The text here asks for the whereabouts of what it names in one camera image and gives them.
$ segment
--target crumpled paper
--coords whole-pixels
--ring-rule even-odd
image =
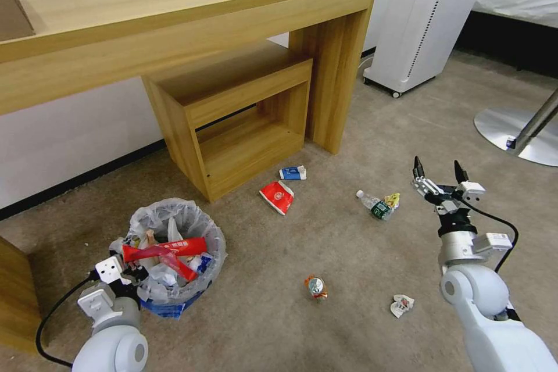
[[[394,303],[391,304],[389,309],[395,317],[400,318],[407,311],[412,310],[413,305],[413,298],[403,294],[396,294],[394,295]]]

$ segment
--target power cord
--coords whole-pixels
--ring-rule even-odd
[[[502,224],[507,225],[508,227],[510,227],[513,232],[513,240],[511,241],[511,248],[503,255],[503,257],[500,259],[500,261],[498,262],[498,264],[496,265],[496,268],[494,269],[494,271],[496,273],[498,273],[498,271],[500,270],[500,268],[502,267],[502,265],[504,264],[504,262],[506,261],[506,259],[509,257],[510,253],[512,252],[512,250],[516,247],[517,245],[517,240],[519,240],[519,230],[516,228],[516,226],[514,224],[512,224],[509,221],[506,221],[502,218],[498,218],[497,216],[491,215],[488,212],[484,212],[483,210],[480,210],[478,208],[475,208],[473,205],[471,205],[470,203],[466,202],[463,200],[463,198],[461,196],[456,196],[455,197],[459,202],[464,203],[466,206],[468,206],[470,209],[472,209],[475,212],[478,212],[480,215],[484,215],[485,217],[488,217],[490,219],[493,219],[495,221],[498,221]]]
[[[62,366],[67,366],[68,368],[71,369],[71,367],[73,366],[73,363],[67,362],[65,360],[62,359],[58,359],[57,357],[51,356],[48,353],[46,353],[44,351],[44,349],[42,348],[42,344],[41,344],[41,334],[43,329],[45,328],[45,325],[48,321],[48,319],[51,317],[52,314],[54,314],[54,311],[56,311],[58,309],[58,307],[60,305],[62,305],[62,303],[68,299],[70,297],[70,295],[72,295],[74,292],[76,292],[79,288],[81,288],[83,285],[85,285],[87,282],[89,281],[94,281],[94,280],[98,280],[99,279],[99,274],[97,273],[96,270],[91,270],[89,272],[89,275],[83,279],[81,282],[79,282],[76,286],[74,286],[72,289],[70,289],[68,292],[66,292],[66,294],[61,297],[52,307],[52,309],[50,310],[50,312],[46,315],[45,318],[43,318],[43,320],[41,321],[41,324],[39,324],[39,328],[37,329],[37,334],[35,335],[35,346],[37,347],[37,351],[39,352],[39,354],[44,357],[46,360],[50,360],[51,362],[57,363],[57,364],[61,364]]]

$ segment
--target gray carpet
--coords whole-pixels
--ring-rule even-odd
[[[473,126],[487,107],[535,110],[557,84],[461,52],[401,99],[359,78],[337,156],[308,143],[210,205],[160,151],[1,222],[0,235],[30,255],[45,313],[107,255],[136,208],[172,196],[196,200],[222,228],[228,258],[180,320],[142,312],[150,371],[470,371],[460,324],[438,291],[438,220],[409,184],[415,155],[440,183],[453,182],[459,159],[488,190],[482,208],[522,232],[501,274],[524,322],[558,355],[558,170],[499,151]],[[308,180],[290,183],[295,200],[282,217],[257,191],[279,167],[296,164]],[[390,221],[374,220],[355,199],[358,189],[400,192],[401,206]],[[473,222],[508,232],[478,216]],[[329,288],[321,305],[303,287],[312,273]],[[389,312],[395,293],[416,299],[399,320]],[[73,359],[90,326],[71,299],[48,326],[48,351]],[[9,348],[0,348],[0,363],[5,371],[66,370]]]

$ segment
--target metal pole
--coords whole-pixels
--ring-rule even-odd
[[[558,112],[558,88],[546,100],[546,102],[537,110],[531,120],[521,130],[519,135],[513,141],[510,141],[507,151],[519,155],[537,136],[539,132],[554,118]]]

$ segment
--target bottle label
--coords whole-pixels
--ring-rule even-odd
[[[377,219],[384,219],[387,218],[392,209],[384,201],[379,201],[370,211]]]

